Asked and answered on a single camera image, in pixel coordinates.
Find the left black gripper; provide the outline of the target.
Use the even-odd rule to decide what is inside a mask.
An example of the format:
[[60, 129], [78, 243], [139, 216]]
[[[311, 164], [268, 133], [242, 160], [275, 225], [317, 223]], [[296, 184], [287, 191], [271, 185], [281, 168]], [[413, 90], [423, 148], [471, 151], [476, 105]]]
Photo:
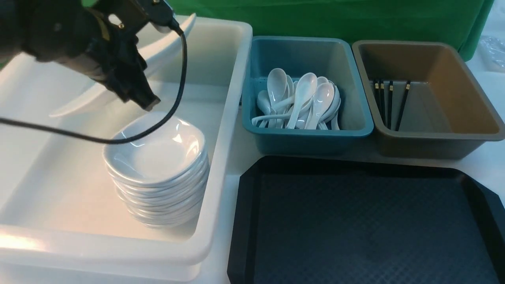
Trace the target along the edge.
[[123, 102], [150, 111], [160, 100], [147, 83], [148, 65], [138, 51], [137, 34], [147, 24], [170, 29], [175, 18], [172, 7], [166, 0], [98, 0], [90, 11], [98, 13], [110, 32], [103, 66], [106, 77], [99, 82]]

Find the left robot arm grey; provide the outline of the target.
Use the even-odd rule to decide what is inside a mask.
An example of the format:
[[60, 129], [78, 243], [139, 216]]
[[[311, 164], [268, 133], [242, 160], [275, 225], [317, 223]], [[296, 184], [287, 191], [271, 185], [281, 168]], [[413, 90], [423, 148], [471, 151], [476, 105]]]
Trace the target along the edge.
[[2, 0], [1, 58], [24, 52], [85, 75], [149, 111], [160, 99], [146, 75], [137, 33], [148, 23], [182, 34], [164, 0]]

